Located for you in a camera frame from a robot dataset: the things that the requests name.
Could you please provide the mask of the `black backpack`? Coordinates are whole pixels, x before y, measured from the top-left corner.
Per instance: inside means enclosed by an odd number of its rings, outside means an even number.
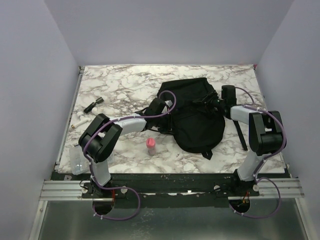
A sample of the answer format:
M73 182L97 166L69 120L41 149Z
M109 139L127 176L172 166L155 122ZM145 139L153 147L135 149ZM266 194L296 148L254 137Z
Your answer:
M172 135L178 146L192 154L202 154L210 160L212 150L223 139L226 117L219 114L211 114L204 108L193 105L192 101L215 91L207 78L180 79L163 82L157 93L157 98L168 101L171 106L173 96L176 97L176 105L172 114Z

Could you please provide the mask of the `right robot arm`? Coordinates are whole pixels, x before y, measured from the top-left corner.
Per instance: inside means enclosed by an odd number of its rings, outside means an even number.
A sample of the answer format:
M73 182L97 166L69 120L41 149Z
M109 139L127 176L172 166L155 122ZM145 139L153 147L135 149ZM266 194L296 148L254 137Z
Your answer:
M221 97L216 91L194 100L194 106L208 113L219 113L232 120L242 144L246 141L241 133L239 122L248 126L248 152L242 165L236 169L238 179L230 183L230 191L241 196L248 190L247 182L257 179L258 173L266 161L278 155L287 144L287 137L278 111L266 111L254 108L255 101L250 93L234 85L223 85Z

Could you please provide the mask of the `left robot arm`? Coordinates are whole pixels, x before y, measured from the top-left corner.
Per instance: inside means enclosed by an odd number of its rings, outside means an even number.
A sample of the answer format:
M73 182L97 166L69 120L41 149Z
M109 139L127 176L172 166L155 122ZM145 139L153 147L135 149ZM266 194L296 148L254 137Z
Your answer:
M104 198L110 194L111 174L107 158L111 156L119 137L144 132L158 125L174 110L176 97L173 96L171 106L168 103L168 100L156 97L143 112L113 119L98 114L81 135L78 144L89 162L90 177L95 183L93 191L99 197Z

